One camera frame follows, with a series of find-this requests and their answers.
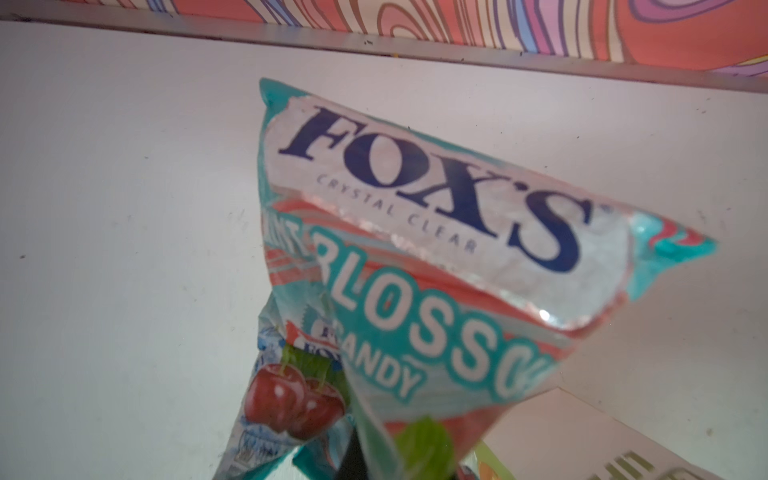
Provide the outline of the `white paper bag with flowers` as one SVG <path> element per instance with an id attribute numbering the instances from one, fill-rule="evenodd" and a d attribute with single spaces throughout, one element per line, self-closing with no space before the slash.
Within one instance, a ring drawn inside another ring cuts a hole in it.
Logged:
<path id="1" fill-rule="evenodd" d="M 467 479 L 715 479 L 588 403 L 553 389 L 513 407 L 465 460 Z"/>

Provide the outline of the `teal Fox's candy bag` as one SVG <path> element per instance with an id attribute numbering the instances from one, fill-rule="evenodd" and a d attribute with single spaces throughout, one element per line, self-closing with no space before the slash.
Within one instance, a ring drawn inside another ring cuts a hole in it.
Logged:
<path id="1" fill-rule="evenodd" d="M 219 479 L 314 445 L 336 479 L 458 479 L 514 405 L 716 242 L 664 216 L 259 83 L 271 290 Z"/>

